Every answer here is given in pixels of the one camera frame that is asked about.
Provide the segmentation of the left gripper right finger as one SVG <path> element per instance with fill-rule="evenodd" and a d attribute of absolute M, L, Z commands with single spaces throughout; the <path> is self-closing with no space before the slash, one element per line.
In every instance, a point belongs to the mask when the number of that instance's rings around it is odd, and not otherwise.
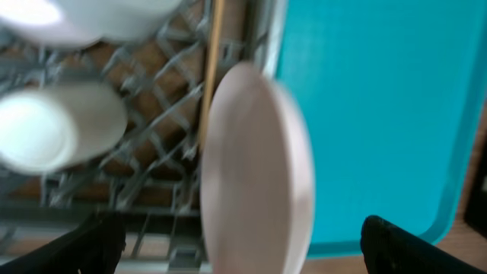
<path fill-rule="evenodd" d="M 376 215 L 365 219 L 360 246 L 370 274 L 486 274 Z"/>

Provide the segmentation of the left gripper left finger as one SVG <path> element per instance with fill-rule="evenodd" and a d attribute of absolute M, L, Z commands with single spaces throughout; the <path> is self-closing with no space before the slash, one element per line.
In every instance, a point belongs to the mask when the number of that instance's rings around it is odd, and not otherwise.
<path fill-rule="evenodd" d="M 111 274 L 125 247 L 123 217 L 118 213 L 92 214 L 75 230 L 1 265 L 1 272 Z"/>

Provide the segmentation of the white cup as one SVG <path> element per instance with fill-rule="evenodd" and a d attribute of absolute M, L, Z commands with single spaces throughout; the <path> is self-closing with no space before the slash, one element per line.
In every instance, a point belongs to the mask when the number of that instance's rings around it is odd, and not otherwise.
<path fill-rule="evenodd" d="M 127 124 L 126 105 L 107 84 L 14 91 L 1 99 L 1 162 L 23 174 L 58 171 L 108 152 Z"/>

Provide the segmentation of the large white plate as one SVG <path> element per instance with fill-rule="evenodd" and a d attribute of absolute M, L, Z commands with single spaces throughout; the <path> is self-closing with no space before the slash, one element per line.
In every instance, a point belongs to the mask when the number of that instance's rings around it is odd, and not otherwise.
<path fill-rule="evenodd" d="M 314 224 L 315 171 L 296 100 L 242 62 L 208 115 L 200 203 L 215 273 L 298 273 Z"/>

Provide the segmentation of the grey bowl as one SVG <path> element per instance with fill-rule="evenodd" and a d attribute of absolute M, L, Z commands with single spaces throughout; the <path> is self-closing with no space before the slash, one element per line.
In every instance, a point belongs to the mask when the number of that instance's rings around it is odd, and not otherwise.
<path fill-rule="evenodd" d="M 107 40 L 143 40 L 182 5 L 182 0 L 58 0 L 66 17 Z"/>

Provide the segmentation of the small pink plate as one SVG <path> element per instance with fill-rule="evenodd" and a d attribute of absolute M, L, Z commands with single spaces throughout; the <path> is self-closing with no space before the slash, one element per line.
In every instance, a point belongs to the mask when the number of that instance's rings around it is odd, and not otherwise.
<path fill-rule="evenodd" d="M 55 2 L 46 0 L 1 0 L 1 26 L 41 46 L 85 48 L 101 38 L 74 23 Z"/>

